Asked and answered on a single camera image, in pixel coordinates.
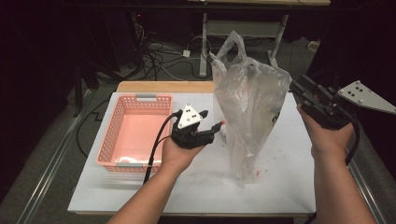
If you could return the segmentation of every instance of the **forearm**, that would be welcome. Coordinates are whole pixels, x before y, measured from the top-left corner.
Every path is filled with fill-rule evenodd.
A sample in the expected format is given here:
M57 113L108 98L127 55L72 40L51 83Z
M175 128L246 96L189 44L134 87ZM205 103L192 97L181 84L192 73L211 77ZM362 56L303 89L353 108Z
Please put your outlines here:
M157 223L177 177L160 169L108 223Z
M375 223L343 159L315 160L315 195L321 224Z

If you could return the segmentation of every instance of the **human arm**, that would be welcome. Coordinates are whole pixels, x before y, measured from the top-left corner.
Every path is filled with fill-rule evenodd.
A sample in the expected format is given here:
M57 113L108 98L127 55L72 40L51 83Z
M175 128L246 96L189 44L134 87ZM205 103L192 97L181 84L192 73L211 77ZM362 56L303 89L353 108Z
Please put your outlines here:
M297 109L307 125L312 141L318 222L375 223L345 162L352 125L349 123L337 131L323 129L300 105Z
M157 223L177 178L203 148L184 149L165 139L160 170L107 223Z

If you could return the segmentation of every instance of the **table leg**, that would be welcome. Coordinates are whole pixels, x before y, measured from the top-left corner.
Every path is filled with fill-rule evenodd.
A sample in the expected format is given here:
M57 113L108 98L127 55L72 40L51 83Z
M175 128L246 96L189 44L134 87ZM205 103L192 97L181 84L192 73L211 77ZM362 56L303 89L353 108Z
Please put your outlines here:
M201 50L201 61L200 61L200 66L199 66L199 76L200 77L206 77L206 60L204 56L206 57L207 52L206 52L206 37L207 37L207 13L204 13L204 19L202 22L202 50Z
M268 50L268 59L270 60L270 64L271 64L271 66L276 67L276 68L278 68L277 62L276 62L276 53L279 48L280 41L282 40L282 35L283 35L283 32L285 31L288 17L289 17L289 15L283 15L282 21L280 22L279 28L277 29L274 49Z
M82 108L82 87L81 87L81 73L80 73L80 63L75 66L75 97L76 97L76 111L74 117L76 118Z

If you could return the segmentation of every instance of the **basket handle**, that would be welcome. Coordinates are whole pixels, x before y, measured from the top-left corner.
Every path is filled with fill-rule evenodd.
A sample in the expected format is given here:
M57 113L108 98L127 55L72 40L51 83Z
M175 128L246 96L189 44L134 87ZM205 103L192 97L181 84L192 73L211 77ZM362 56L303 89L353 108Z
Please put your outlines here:
M136 163L136 162L117 162L117 167L134 167L134 168L142 168L143 163Z
M157 101L157 94L140 92L135 95L137 101Z

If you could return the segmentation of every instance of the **triangular white marker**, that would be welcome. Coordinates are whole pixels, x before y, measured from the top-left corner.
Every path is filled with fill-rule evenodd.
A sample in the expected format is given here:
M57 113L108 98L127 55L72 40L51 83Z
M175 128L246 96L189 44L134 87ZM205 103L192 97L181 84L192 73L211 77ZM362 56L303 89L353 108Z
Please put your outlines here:
M181 115L180 121L178 122L178 128L183 129L189 127L203 119L204 118L202 118L202 116L198 114L198 112L196 112L192 106L187 104L186 107L184 107L183 114Z
M338 94L355 105L396 115L394 105L368 89L360 81L349 84L338 91Z

